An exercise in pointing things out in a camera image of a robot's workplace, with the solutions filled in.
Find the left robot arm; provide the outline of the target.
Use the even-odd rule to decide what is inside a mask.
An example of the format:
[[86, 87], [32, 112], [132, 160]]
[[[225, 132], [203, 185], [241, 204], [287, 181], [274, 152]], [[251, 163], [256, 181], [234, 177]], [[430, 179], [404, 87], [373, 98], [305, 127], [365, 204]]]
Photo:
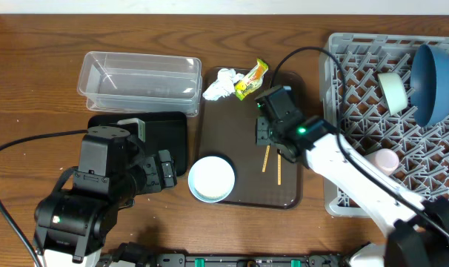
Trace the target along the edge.
[[84, 263], [104, 246], [119, 211], [132, 207], [136, 196], [176, 184], [169, 151], [147, 152], [144, 142], [124, 128], [91, 127], [82, 139], [78, 166], [64, 172], [36, 208], [34, 244]]

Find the yellow snack wrapper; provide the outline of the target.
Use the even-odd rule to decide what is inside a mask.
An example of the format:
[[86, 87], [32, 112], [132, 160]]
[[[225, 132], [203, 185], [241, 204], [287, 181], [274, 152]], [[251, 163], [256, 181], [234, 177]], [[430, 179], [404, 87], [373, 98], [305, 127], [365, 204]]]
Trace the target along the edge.
[[256, 60], [256, 66], [235, 84], [235, 95], [243, 100], [262, 86], [264, 76], [268, 71], [268, 65], [261, 59]]

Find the wooden chopstick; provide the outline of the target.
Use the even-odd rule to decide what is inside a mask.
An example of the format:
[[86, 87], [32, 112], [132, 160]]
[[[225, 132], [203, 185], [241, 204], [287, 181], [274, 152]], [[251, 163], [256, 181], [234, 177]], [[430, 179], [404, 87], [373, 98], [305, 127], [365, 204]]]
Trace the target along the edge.
[[282, 156], [277, 155], [277, 185], [282, 184]]
[[269, 153], [270, 153], [270, 145], [267, 145], [266, 150], [265, 150], [265, 157], [263, 159], [263, 164], [262, 164], [262, 173], [265, 173], [265, 171], [266, 171]]

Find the small pink cup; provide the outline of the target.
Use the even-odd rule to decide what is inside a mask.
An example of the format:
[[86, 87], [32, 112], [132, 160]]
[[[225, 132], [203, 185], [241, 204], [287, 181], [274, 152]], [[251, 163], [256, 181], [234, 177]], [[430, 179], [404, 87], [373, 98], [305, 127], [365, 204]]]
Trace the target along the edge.
[[371, 154], [365, 155], [365, 159], [388, 176], [390, 176], [399, 166], [397, 154], [387, 148], [382, 148]]

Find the white tissue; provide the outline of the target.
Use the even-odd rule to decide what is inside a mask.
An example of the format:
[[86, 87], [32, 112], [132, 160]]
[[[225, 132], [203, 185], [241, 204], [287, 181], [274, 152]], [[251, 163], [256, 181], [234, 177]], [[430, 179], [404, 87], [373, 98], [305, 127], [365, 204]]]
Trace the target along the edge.
[[208, 86], [203, 97], [208, 101], [216, 101], [235, 93], [235, 84], [244, 78], [244, 74], [234, 69], [222, 68], [218, 71], [216, 80]]

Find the light blue rice bowl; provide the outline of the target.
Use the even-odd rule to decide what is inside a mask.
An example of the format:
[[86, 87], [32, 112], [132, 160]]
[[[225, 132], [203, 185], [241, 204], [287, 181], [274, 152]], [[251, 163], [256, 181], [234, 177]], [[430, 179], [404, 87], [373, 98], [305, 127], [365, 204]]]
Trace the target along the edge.
[[191, 194], [206, 203], [224, 200], [233, 190], [236, 176], [232, 165], [219, 156], [206, 156], [196, 161], [188, 174]]

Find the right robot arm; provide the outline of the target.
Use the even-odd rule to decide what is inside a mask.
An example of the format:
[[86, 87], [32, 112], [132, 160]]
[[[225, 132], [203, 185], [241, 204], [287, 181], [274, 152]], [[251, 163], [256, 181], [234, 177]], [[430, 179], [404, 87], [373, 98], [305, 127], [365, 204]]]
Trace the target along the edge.
[[342, 266], [449, 266], [449, 201], [406, 189], [355, 151], [325, 120], [256, 120], [257, 145], [274, 145], [342, 189], [378, 225], [384, 245], [368, 243]]

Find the small mint green bowl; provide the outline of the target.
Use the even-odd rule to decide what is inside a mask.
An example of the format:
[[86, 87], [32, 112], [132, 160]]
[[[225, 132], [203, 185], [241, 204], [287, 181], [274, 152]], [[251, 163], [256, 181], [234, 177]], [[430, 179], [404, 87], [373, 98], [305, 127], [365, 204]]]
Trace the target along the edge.
[[403, 111], [408, 106], [408, 97], [401, 77], [392, 72], [378, 73], [377, 77], [390, 115]]

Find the large dark blue bowl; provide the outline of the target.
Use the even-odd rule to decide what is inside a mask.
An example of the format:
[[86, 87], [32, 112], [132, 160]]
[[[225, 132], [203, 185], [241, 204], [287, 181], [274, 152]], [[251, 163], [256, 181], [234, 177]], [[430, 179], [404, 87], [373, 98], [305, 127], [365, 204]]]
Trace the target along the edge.
[[410, 86], [414, 89], [410, 103], [416, 107], [416, 124], [430, 127], [442, 122], [449, 114], [449, 54], [421, 45], [413, 58]]

